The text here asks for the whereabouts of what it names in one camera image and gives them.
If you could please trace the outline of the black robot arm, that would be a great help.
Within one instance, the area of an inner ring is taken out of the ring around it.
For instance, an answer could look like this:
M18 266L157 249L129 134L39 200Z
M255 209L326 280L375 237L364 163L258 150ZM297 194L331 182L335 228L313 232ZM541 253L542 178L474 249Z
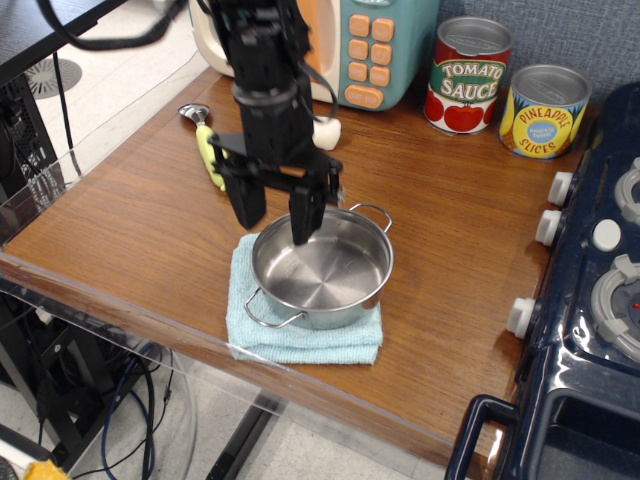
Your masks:
M305 61L309 28L294 1L202 1L234 73L232 95L242 131L213 134L221 175L239 223L254 227L266 212L266 188L289 195L292 238L303 245L340 196L342 165L312 139L317 117Z

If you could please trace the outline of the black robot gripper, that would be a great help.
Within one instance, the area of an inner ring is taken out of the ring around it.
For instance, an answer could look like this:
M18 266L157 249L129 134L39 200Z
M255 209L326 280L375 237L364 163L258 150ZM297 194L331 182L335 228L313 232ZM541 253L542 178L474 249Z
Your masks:
M253 228L266 213L267 188L290 195L293 243L301 246L321 227L325 204L343 197L341 162L312 140L311 90L290 87L267 92L231 89L242 125L239 133L213 134L216 171L239 224Z

